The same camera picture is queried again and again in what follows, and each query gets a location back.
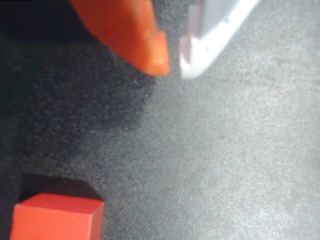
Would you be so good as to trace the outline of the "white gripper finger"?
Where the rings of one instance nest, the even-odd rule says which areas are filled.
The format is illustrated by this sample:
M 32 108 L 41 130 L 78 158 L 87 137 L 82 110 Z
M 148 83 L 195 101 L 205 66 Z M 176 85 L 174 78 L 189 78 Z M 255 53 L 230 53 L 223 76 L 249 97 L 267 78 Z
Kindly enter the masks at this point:
M 259 0 L 197 0 L 188 7 L 187 33 L 179 39 L 183 80 L 199 77 L 216 60 Z

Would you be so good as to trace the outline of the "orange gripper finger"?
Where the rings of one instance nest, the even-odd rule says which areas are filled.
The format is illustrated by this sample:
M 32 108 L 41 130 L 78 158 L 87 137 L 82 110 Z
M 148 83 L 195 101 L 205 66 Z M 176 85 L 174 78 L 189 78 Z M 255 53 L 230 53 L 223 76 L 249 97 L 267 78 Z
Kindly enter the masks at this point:
M 151 0 L 72 0 L 72 7 L 102 44 L 150 76 L 170 72 L 166 34 L 158 30 Z

